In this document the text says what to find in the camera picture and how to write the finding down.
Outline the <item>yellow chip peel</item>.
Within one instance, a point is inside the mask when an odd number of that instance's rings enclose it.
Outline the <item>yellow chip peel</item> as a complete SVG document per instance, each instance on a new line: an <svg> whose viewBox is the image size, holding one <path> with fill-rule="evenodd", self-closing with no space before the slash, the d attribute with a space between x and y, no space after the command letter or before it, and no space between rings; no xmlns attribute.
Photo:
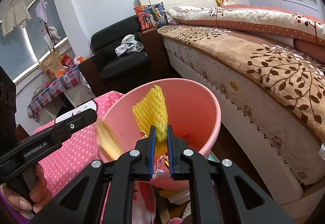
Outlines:
<svg viewBox="0 0 325 224"><path fill-rule="evenodd" d="M122 155L122 149L110 128L102 119L98 119L95 125L99 154L107 161L117 160Z"/></svg>

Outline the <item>yellow foam net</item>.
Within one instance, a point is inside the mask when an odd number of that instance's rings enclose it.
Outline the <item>yellow foam net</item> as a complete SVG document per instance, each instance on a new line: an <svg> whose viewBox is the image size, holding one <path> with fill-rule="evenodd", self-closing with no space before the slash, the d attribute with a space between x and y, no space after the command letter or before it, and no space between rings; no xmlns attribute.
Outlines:
<svg viewBox="0 0 325 224"><path fill-rule="evenodd" d="M156 140L167 140L168 114L163 90L154 85L140 102L132 107L134 119L140 131L149 135L150 127L156 128Z"/></svg>

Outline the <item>pink plastic trash bucket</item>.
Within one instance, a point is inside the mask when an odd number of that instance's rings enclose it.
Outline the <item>pink plastic trash bucket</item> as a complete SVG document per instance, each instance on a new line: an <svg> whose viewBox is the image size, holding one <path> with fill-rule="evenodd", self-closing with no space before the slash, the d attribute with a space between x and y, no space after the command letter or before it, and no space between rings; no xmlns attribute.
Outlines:
<svg viewBox="0 0 325 224"><path fill-rule="evenodd" d="M141 85L125 94L106 112L103 120L113 130L122 151L134 149L137 140L140 140L140 130L132 106L155 85L162 88L168 123L172 126L174 136L183 138L190 149L207 157L220 131L220 105L207 87L183 78L170 78Z"/></svg>

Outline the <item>pink polka dot blanket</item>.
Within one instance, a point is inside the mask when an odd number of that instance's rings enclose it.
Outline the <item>pink polka dot blanket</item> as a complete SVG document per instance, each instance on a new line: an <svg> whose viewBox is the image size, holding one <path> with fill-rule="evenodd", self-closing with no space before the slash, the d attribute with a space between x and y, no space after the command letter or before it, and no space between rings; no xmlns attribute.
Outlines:
<svg viewBox="0 0 325 224"><path fill-rule="evenodd" d="M72 134L62 147L42 159L47 187L57 195L81 170L93 160L98 160L95 127L89 125ZM155 195L151 185L135 182L133 188L132 223L154 223Z"/></svg>

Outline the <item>brown paper shopping bag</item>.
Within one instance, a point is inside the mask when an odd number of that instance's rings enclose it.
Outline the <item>brown paper shopping bag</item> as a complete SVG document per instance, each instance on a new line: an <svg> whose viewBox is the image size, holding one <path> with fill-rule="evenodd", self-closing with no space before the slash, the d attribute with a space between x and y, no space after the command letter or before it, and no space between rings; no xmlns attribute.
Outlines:
<svg viewBox="0 0 325 224"><path fill-rule="evenodd" d="M56 73L63 69L61 60L62 56L58 52L53 52L39 65L39 68L50 82L54 81Z"/></svg>

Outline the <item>checkered tablecloth side table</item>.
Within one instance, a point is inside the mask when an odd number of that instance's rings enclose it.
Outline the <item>checkered tablecloth side table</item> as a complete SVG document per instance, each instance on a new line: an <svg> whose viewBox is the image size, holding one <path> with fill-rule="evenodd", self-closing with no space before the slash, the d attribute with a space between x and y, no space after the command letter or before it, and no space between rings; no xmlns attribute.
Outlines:
<svg viewBox="0 0 325 224"><path fill-rule="evenodd" d="M78 66L70 68L65 74L51 82L38 96L28 105L27 112L29 118L39 121L38 112L45 108L49 103L58 98L66 91L81 85L87 95L94 96L90 85L84 78Z"/></svg>

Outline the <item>red snack bag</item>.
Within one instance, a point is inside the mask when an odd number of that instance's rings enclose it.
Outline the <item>red snack bag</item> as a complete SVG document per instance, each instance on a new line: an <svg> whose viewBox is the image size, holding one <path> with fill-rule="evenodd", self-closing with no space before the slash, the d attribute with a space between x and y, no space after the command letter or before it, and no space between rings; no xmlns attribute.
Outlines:
<svg viewBox="0 0 325 224"><path fill-rule="evenodd" d="M74 65L74 61L68 55L64 55L61 59L61 64L66 67L72 67Z"/></svg>

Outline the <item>hanging white knit garment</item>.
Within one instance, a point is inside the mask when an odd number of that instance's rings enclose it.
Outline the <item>hanging white knit garment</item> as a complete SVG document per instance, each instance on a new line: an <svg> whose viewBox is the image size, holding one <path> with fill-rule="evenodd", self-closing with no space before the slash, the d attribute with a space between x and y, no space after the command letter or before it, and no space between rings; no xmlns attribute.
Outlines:
<svg viewBox="0 0 325 224"><path fill-rule="evenodd" d="M31 15L27 9L25 1L20 1L4 13L2 18L2 34L6 37L15 27L26 27L26 23L31 20Z"/></svg>

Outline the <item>bed with brown blanket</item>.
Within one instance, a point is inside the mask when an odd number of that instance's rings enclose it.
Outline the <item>bed with brown blanket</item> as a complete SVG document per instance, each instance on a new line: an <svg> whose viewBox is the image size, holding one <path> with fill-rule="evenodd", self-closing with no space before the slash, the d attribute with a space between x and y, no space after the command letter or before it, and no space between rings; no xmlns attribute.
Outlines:
<svg viewBox="0 0 325 224"><path fill-rule="evenodd" d="M215 0L139 2L163 2L166 11L219 6ZM158 32L173 68L213 91L224 126L273 199L295 219L309 216L324 195L324 46L167 19Z"/></svg>

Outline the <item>white crumpled cloth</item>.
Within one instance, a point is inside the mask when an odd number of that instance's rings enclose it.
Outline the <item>white crumpled cloth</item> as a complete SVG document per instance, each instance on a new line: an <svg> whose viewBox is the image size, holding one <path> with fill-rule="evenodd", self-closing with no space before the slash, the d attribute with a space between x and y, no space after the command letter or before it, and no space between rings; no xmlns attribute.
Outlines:
<svg viewBox="0 0 325 224"><path fill-rule="evenodd" d="M143 44L135 39L135 35L128 34L122 39L121 44L115 49L115 53L118 57L120 57L126 53L141 52L143 49Z"/></svg>

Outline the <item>floral white orange duvet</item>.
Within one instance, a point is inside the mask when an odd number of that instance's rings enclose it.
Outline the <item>floral white orange duvet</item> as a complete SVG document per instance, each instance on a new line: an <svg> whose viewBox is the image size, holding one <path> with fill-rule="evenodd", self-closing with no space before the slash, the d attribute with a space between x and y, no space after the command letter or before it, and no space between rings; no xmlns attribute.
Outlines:
<svg viewBox="0 0 325 224"><path fill-rule="evenodd" d="M166 13L185 25L266 33L324 46L324 21L298 12L265 6L228 5L175 6Z"/></svg>

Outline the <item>colourful patterned cushion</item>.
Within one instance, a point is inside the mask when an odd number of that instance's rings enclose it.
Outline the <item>colourful patterned cushion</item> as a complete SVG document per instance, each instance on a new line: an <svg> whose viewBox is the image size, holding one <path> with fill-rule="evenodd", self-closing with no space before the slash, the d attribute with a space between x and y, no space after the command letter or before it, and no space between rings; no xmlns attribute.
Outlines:
<svg viewBox="0 0 325 224"><path fill-rule="evenodd" d="M141 31L158 29L168 24L163 2L137 6L134 11L141 25Z"/></svg>

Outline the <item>yellow pillow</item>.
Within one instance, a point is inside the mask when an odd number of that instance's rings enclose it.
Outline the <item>yellow pillow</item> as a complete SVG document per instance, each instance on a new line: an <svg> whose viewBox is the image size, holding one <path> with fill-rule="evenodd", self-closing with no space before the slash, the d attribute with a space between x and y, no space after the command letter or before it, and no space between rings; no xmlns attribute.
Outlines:
<svg viewBox="0 0 325 224"><path fill-rule="evenodd" d="M235 5L233 0L215 0L219 6Z"/></svg>

